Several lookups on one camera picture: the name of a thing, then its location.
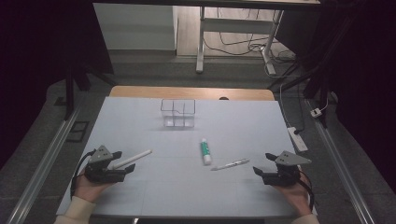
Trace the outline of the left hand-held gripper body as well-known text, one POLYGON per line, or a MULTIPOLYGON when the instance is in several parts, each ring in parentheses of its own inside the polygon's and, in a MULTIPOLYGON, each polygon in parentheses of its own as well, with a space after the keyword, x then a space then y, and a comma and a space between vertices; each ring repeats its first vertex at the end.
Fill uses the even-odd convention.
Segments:
POLYGON ((92 183, 117 183, 123 182, 126 174, 122 170, 110 170, 108 165, 114 161, 111 152, 105 146, 96 149, 87 165, 84 175, 92 183))

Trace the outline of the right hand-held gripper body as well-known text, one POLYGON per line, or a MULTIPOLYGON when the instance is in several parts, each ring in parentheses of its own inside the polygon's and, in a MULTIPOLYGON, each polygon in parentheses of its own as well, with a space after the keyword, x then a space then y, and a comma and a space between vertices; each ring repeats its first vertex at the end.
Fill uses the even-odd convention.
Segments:
POLYGON ((283 151, 274 161, 276 164, 275 173, 266 173, 263 178, 265 185, 288 187, 297 183, 300 179, 299 165, 308 164, 312 161, 294 153, 283 151))

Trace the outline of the clear plastic organizer box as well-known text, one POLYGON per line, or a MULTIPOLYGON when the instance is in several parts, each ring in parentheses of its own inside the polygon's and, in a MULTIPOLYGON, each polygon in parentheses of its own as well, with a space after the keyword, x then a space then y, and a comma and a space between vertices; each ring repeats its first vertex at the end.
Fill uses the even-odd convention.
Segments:
POLYGON ((161 112, 165 127, 194 126, 195 101, 193 99, 162 99, 161 112))

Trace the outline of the person's left hand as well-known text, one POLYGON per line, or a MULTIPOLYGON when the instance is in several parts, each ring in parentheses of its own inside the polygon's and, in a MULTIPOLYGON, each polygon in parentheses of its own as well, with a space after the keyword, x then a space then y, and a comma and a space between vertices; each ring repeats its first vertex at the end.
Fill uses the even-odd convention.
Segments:
POLYGON ((78 175, 74 195, 90 203, 95 203, 100 195, 113 183, 92 183, 84 174, 78 175))

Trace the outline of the person's right hand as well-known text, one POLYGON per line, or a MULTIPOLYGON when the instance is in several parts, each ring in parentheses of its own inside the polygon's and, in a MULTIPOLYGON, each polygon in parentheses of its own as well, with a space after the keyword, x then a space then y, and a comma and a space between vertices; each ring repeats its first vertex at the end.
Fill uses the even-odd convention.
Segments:
POLYGON ((302 185, 296 183, 288 187, 275 186, 275 189, 286 198, 291 207, 295 209, 298 217, 312 215, 309 207, 308 192, 302 185))

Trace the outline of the white power strip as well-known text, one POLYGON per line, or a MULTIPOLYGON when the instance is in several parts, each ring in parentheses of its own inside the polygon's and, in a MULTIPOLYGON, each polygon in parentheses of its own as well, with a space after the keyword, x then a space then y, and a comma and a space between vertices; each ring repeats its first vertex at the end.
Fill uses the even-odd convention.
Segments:
POLYGON ((293 144, 299 152, 305 152, 308 150, 303 138, 300 136, 300 132, 295 127, 289 127, 288 132, 293 144))

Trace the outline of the white table mat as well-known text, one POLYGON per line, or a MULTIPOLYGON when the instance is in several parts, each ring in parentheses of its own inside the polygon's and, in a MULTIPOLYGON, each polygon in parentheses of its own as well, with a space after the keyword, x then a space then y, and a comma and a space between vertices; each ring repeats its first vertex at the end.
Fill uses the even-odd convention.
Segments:
POLYGON ((137 161, 125 180, 107 189, 98 215, 116 217, 291 217, 294 210, 276 189, 263 184, 253 166, 273 172, 265 153, 293 149, 276 101, 198 100, 194 126, 165 127, 161 100, 108 97, 85 146, 105 146, 137 161), (207 141, 211 164, 200 147, 207 141), (249 163, 210 171, 233 161, 249 163))

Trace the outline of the black stand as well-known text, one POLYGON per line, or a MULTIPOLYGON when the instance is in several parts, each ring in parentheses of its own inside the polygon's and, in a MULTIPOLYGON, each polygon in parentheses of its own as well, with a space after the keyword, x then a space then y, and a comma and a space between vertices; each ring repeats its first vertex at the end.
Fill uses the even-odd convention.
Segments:
POLYGON ((66 113, 64 116, 65 120, 68 120, 72 116, 72 112, 75 109, 74 103, 74 84, 77 84, 78 88, 81 91, 88 91, 91 88, 91 82, 88 78, 88 74, 92 74, 95 77, 103 80, 105 83, 110 85, 111 87, 117 86, 118 83, 107 77, 104 73, 99 72, 97 69, 94 69, 92 66, 87 65, 85 63, 77 64, 72 63, 66 71, 65 76, 65 90, 66 90, 66 113))
POLYGON ((305 81, 307 81, 307 84, 303 90, 303 96, 305 99, 312 99, 319 93, 318 109, 321 114, 317 117, 317 120, 324 128, 327 128, 326 109, 329 105, 329 84, 328 74, 324 71, 324 66, 321 63, 294 80, 280 84, 275 93, 281 94, 305 81))

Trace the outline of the wooden table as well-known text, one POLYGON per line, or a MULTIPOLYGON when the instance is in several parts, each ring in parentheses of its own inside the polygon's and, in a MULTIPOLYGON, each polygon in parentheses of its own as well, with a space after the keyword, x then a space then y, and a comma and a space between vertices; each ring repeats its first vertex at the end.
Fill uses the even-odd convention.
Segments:
POLYGON ((188 88, 188 87, 150 87, 150 86, 115 86, 110 97, 140 97, 161 99, 205 99, 243 101, 274 101, 275 96, 269 90, 188 88))

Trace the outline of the black floor frame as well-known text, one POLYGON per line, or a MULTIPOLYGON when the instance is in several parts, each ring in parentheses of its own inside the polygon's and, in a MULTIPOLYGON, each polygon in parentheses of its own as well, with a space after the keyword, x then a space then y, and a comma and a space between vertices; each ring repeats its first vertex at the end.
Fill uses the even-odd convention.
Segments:
POLYGON ((88 130, 88 126, 88 121, 75 121, 66 137, 66 141, 71 143, 81 143, 88 130))

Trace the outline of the aluminium rail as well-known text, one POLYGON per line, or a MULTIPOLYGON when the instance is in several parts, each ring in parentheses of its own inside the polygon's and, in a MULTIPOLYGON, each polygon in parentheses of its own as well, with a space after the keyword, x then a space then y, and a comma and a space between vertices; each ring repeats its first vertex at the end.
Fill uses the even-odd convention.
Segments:
POLYGON ((50 170, 63 147, 68 133, 71 131, 71 128, 78 117, 80 110, 81 106, 77 105, 71 112, 70 117, 61 123, 60 128, 51 140, 46 153, 35 169, 32 178, 24 189, 6 224, 23 224, 24 220, 27 218, 39 191, 43 187, 45 180, 47 179, 50 170))
POLYGON ((349 201, 352 204, 357 217, 361 224, 375 224, 374 215, 369 208, 367 202, 364 200, 362 193, 356 184, 352 173, 350 173, 347 163, 343 159, 339 147, 336 145, 331 132, 328 128, 325 128, 323 124, 316 118, 309 116, 309 118, 314 122, 318 134, 323 142, 330 160, 334 166, 337 175, 343 184, 344 190, 349 197, 349 201))

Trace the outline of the white desk frame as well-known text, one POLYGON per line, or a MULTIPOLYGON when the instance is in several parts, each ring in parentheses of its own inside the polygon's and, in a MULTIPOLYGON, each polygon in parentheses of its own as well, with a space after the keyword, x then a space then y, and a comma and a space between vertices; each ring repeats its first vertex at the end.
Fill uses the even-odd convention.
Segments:
POLYGON ((275 10, 271 21, 252 21, 237 19, 207 18, 205 16, 205 7, 200 7, 200 28, 199 43, 197 49, 196 73, 202 74, 204 71, 204 34, 205 32, 215 33, 236 33, 236 34, 253 34, 268 35, 264 47, 260 48, 260 53, 264 60, 265 71, 274 76, 276 70, 270 58, 270 49, 275 39, 278 25, 281 21, 282 10, 275 10))

